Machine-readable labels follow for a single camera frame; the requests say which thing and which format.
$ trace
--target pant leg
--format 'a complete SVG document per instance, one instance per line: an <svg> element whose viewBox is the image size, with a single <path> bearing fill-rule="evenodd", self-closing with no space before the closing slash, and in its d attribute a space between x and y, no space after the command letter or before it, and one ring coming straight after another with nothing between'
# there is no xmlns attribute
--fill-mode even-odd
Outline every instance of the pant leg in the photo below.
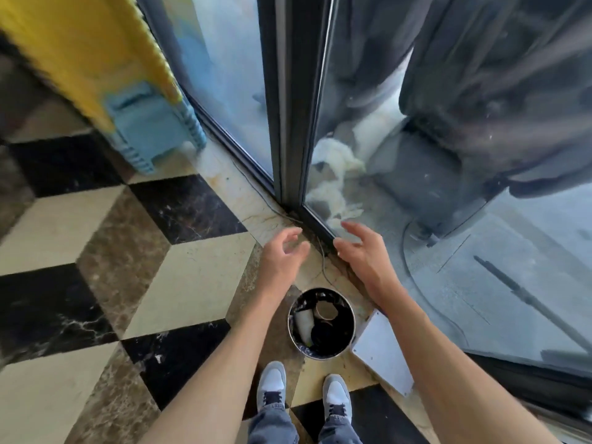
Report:
<svg viewBox="0 0 592 444"><path fill-rule="evenodd" d="M329 416L319 433L319 444L362 444L345 418Z"/></svg>
<svg viewBox="0 0 592 444"><path fill-rule="evenodd" d="M247 444L297 444L298 432L282 404L264 406L251 420Z"/></svg>

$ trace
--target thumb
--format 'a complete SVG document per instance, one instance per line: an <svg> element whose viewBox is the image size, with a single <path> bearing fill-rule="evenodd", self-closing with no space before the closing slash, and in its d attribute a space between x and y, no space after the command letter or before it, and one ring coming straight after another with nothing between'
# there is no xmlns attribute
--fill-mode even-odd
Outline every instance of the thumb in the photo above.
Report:
<svg viewBox="0 0 592 444"><path fill-rule="evenodd" d="M306 257L308 257L309 252L310 243L308 241L303 241L298 246L296 246L296 249L291 252L291 255L298 261L299 265L301 265L306 260Z"/></svg>
<svg viewBox="0 0 592 444"><path fill-rule="evenodd" d="M333 246L337 250L337 255L348 263L362 257L364 252L359 246L352 243L351 241L344 240L343 238L335 238L333 240Z"/></svg>

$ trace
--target white sneaker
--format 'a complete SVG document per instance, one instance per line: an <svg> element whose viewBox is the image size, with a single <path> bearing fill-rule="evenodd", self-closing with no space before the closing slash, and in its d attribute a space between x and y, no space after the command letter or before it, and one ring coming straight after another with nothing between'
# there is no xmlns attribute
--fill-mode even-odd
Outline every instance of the white sneaker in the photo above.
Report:
<svg viewBox="0 0 592 444"><path fill-rule="evenodd" d="M325 420L329 416L342 416L352 423L352 400L345 380L338 374L329 374L323 383Z"/></svg>
<svg viewBox="0 0 592 444"><path fill-rule="evenodd" d="M286 370L281 362L265 366L257 387L257 411L276 403L286 403Z"/></svg>

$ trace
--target glass panel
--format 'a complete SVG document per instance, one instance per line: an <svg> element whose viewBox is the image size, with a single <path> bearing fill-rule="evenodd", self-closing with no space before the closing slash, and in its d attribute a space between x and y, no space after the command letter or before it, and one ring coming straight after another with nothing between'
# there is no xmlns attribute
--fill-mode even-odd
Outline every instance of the glass panel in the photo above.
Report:
<svg viewBox="0 0 592 444"><path fill-rule="evenodd" d="M592 0L440 4L339 0L306 204L465 350L592 373Z"/></svg>
<svg viewBox="0 0 592 444"><path fill-rule="evenodd" d="M273 177L256 0L138 0L185 90Z"/></svg>

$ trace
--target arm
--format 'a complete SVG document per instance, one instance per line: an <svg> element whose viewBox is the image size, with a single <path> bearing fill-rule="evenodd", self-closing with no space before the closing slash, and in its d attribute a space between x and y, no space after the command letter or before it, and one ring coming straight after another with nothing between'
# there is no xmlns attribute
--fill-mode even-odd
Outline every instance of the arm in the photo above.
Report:
<svg viewBox="0 0 592 444"><path fill-rule="evenodd" d="M265 247L256 295L230 331L179 394L165 408L140 444L216 442L233 444L269 323L310 251L308 242L293 252L302 229L277 234Z"/></svg>
<svg viewBox="0 0 592 444"><path fill-rule="evenodd" d="M558 444L558 440L436 328L407 294L382 237L343 223L361 243L336 238L368 294L387 314L434 430L443 444Z"/></svg>

